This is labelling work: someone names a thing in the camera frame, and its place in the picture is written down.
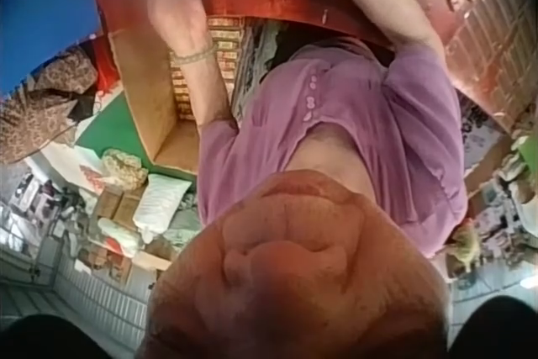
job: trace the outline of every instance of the elderly woman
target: elderly woman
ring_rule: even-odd
[[[446,354],[427,257],[467,211],[456,91],[415,0],[353,1],[392,64],[354,39],[308,45],[238,129],[201,1],[149,0],[190,89],[207,227],[157,283],[140,356]]]

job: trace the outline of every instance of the mouth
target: mouth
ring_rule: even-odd
[[[278,174],[223,217],[224,254],[290,242],[311,253],[344,251],[349,262],[364,223],[357,197],[316,172]]]

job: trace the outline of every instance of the purple shirt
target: purple shirt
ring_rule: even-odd
[[[272,71],[239,131],[216,121],[201,134],[203,223],[282,172],[319,123],[350,133],[381,208],[433,256],[465,216],[467,192],[456,90],[423,45],[399,51],[388,70],[364,55],[310,46]]]

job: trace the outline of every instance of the bracelet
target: bracelet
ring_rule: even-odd
[[[213,45],[211,45],[211,48],[209,48],[208,50],[203,50],[202,52],[198,52],[197,54],[192,54],[189,56],[175,55],[174,61],[178,65],[187,65],[189,63],[198,62],[198,61],[201,61],[202,59],[207,58],[208,56],[214,54],[216,50],[217,50],[217,44],[213,43]]]

